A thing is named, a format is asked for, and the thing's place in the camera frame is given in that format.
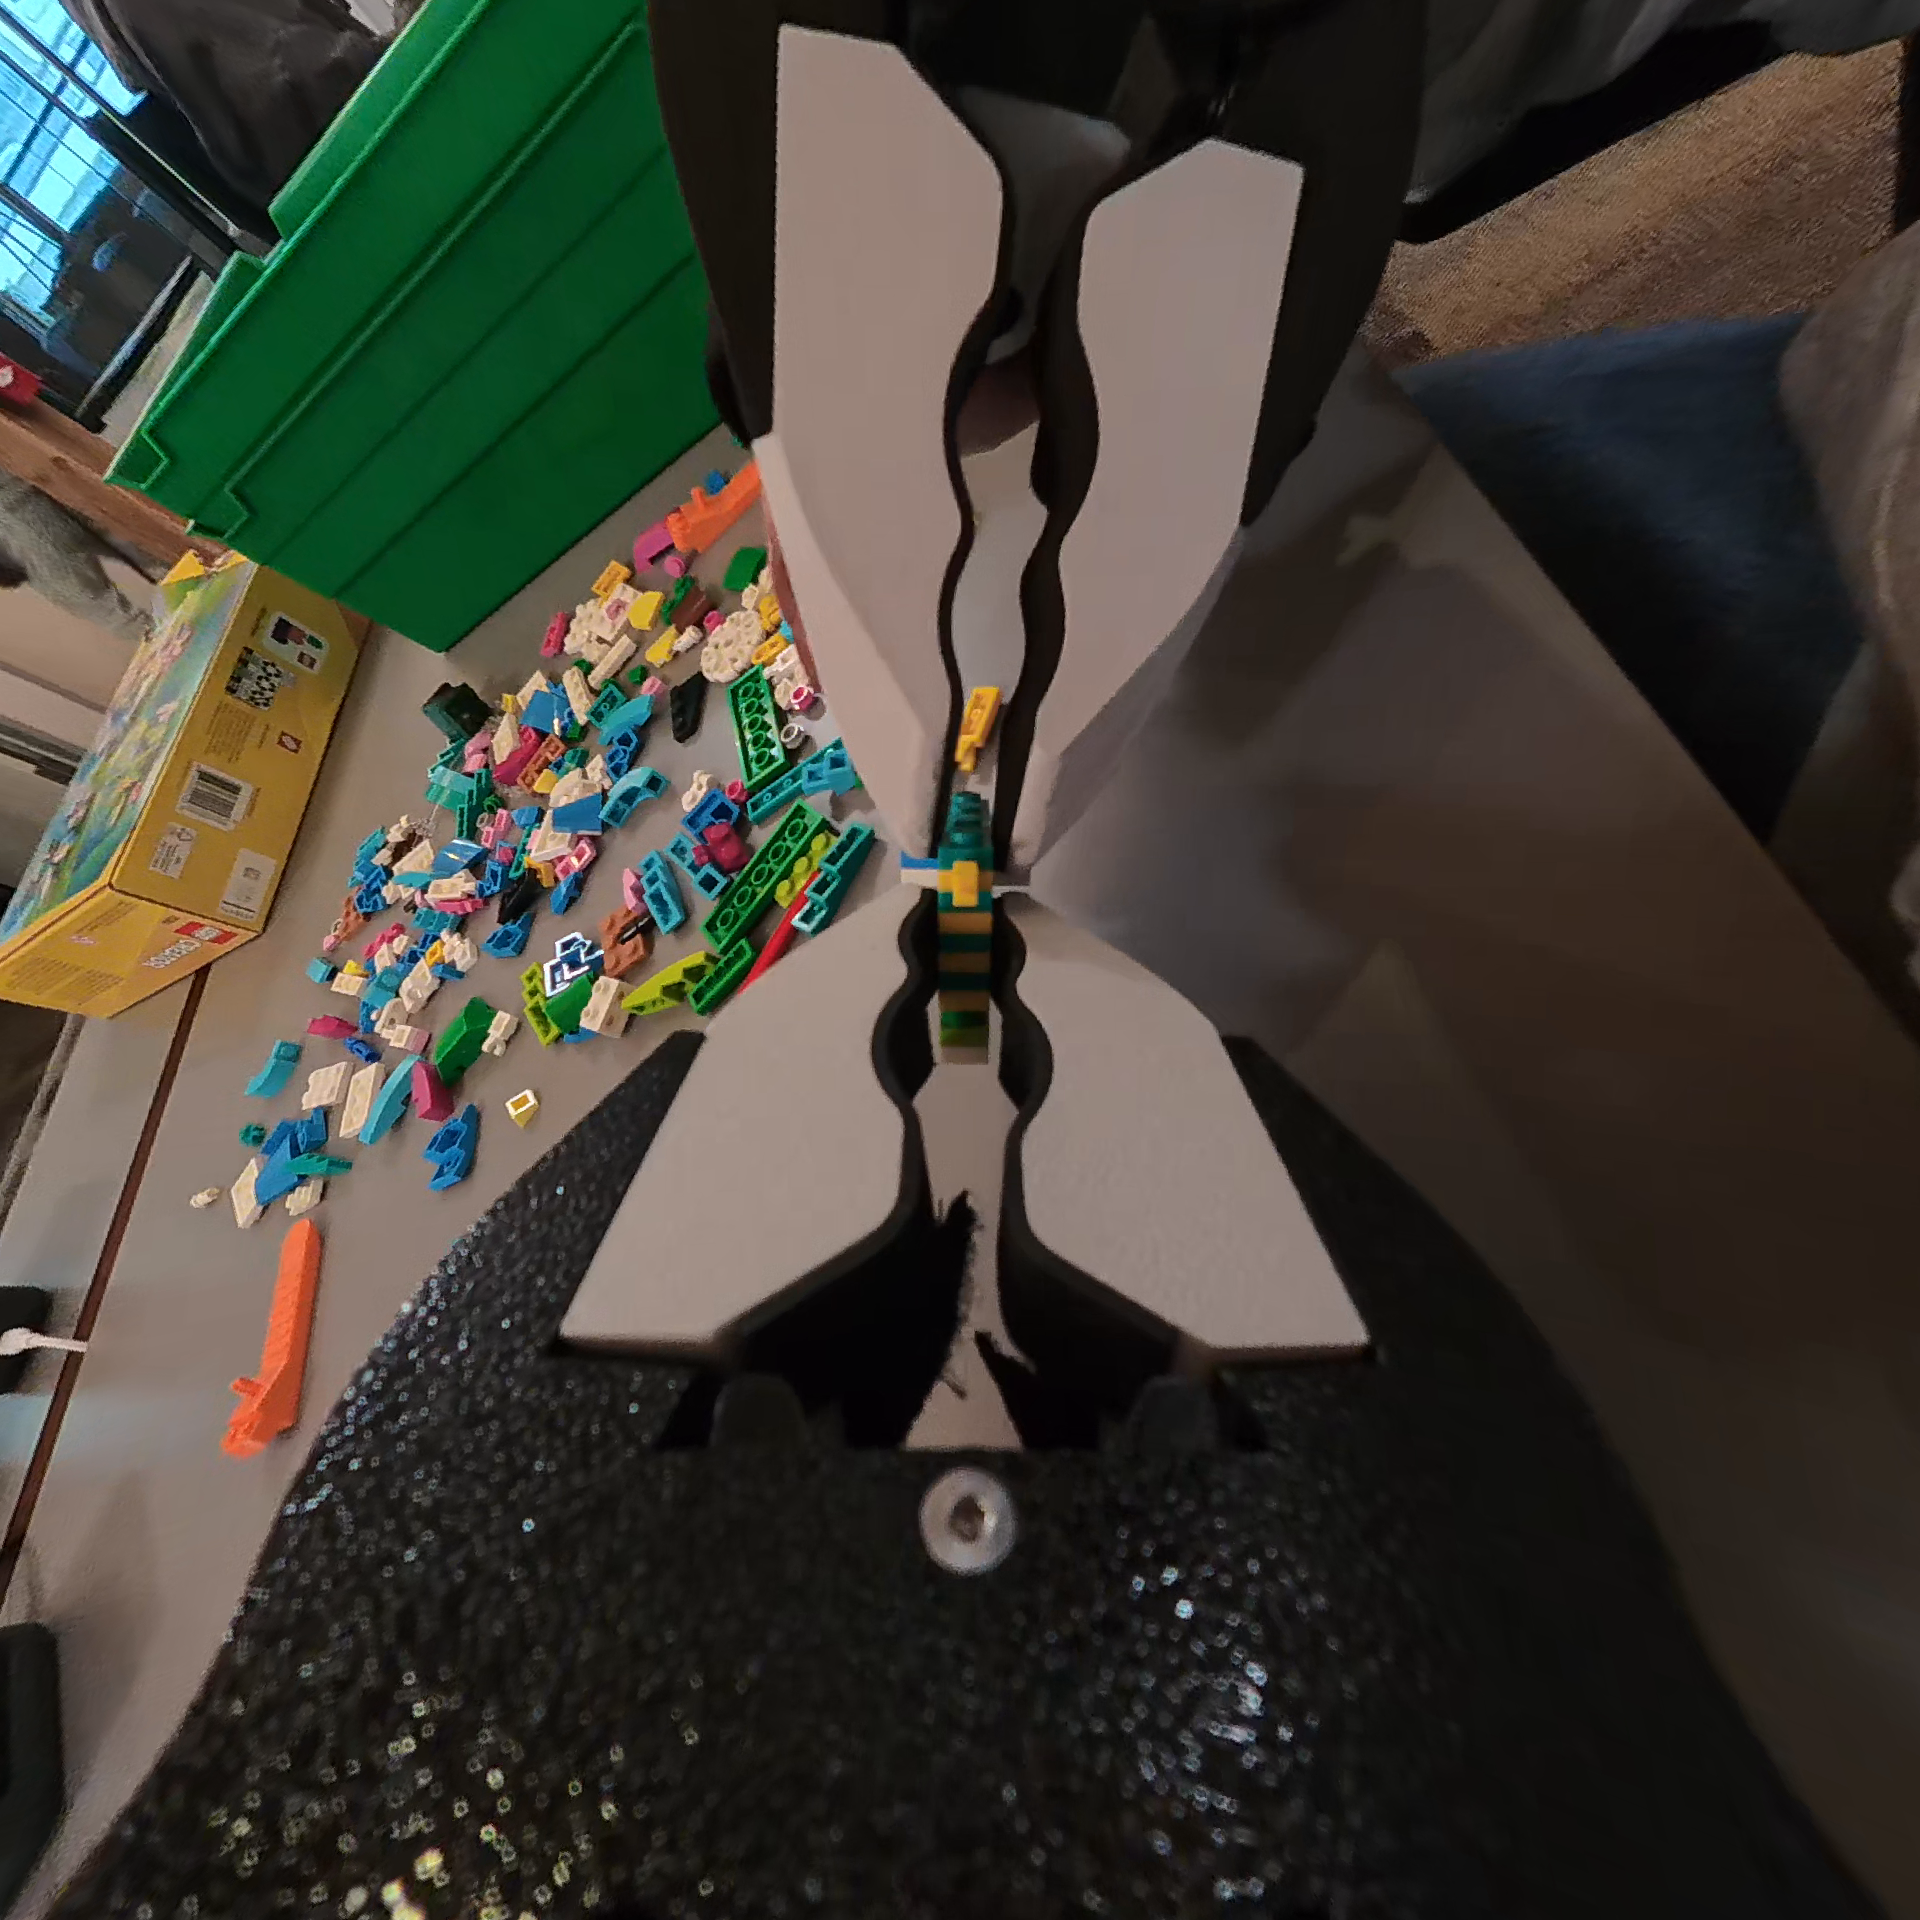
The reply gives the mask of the green plastic storage bin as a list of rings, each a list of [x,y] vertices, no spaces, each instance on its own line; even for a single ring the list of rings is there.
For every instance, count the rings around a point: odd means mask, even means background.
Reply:
[[[503,173],[419,241],[305,236],[235,256],[172,376],[119,448],[111,480],[172,513],[218,520],[305,410],[322,451],[374,447],[378,404],[431,394],[488,329],[545,292],[623,321],[700,267],[644,40],[608,55]]]
[[[642,40],[635,2],[423,5],[278,194],[280,239],[436,234]]]
[[[623,321],[545,292],[383,444],[324,453],[320,410],[215,496],[218,539],[302,588],[449,652],[716,426],[695,265]]]

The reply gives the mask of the window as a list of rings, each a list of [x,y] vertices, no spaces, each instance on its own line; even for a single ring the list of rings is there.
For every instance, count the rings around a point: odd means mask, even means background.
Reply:
[[[129,194],[90,124],[137,104],[59,2],[2,5],[2,287],[36,335],[81,309],[97,265],[116,252]]]

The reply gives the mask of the blue cushion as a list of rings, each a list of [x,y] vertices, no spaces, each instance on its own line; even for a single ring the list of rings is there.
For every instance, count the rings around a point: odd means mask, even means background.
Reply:
[[[1609,327],[1398,372],[1760,842],[1864,642],[1782,399],[1806,322]]]

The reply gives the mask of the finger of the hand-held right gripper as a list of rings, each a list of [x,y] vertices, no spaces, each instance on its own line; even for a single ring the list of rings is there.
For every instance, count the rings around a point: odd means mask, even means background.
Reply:
[[[1095,461],[1063,533],[1063,653],[1007,865],[1089,810],[1185,659],[1242,545],[1306,170],[1209,137],[1089,215],[1078,336]]]
[[[942,649],[966,541],[955,360],[993,296],[1002,173],[887,41],[783,28],[767,505],[872,802],[924,858],[950,757]]]

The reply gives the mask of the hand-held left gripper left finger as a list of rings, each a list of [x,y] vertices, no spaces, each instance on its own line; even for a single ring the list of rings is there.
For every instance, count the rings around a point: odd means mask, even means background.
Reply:
[[[743,986],[700,1036],[560,1324],[585,1353],[719,1359],[922,1193],[922,893]]]

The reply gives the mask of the orange brick separator tool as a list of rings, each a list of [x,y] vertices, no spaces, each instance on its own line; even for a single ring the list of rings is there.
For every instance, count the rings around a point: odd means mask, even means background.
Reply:
[[[232,1380],[233,1408],[222,1439],[222,1451],[232,1458],[260,1453],[299,1423],[320,1271],[322,1234],[313,1217],[302,1217],[280,1247],[258,1365],[252,1376]]]
[[[761,501],[761,473],[755,460],[737,472],[712,469],[678,511],[665,517],[668,541],[684,559],[705,553]]]

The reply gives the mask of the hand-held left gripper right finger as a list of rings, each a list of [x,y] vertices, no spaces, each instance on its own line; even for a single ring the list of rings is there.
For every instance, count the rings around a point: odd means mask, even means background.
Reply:
[[[1057,1376],[1207,1376],[1369,1336],[1216,1026],[1043,904],[1004,908],[1004,1327]]]

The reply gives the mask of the striped toy brick model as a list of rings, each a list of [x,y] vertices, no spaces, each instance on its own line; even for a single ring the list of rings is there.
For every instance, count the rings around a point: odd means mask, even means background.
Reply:
[[[969,784],[954,789],[935,856],[902,856],[902,883],[935,897],[939,1052],[946,1066],[993,1056],[998,872],[993,815]]]

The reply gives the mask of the wooden side table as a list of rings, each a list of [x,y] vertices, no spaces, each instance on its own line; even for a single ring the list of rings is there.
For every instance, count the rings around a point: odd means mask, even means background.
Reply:
[[[166,576],[185,552],[219,559],[218,545],[198,539],[159,501],[111,483],[111,467],[112,447],[47,400],[2,403],[2,469],[127,548],[152,578]]]

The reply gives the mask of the heap of loose toy bricks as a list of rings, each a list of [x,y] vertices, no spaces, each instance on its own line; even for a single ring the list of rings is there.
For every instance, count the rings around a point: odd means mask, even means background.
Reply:
[[[803,944],[873,832],[801,663],[767,545],[691,556],[665,525],[601,570],[507,673],[460,671],[311,916],[297,1019],[233,1119],[194,1221],[240,1232],[370,1199],[374,1168],[460,1193],[496,1131],[534,1133],[577,1058],[706,1017],[763,930]]]

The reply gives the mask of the yellow cardboard toy box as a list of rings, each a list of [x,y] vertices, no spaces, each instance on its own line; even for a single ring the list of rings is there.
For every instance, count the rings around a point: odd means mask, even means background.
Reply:
[[[116,1017],[260,933],[370,627],[239,556],[152,611],[8,905],[4,1002]]]

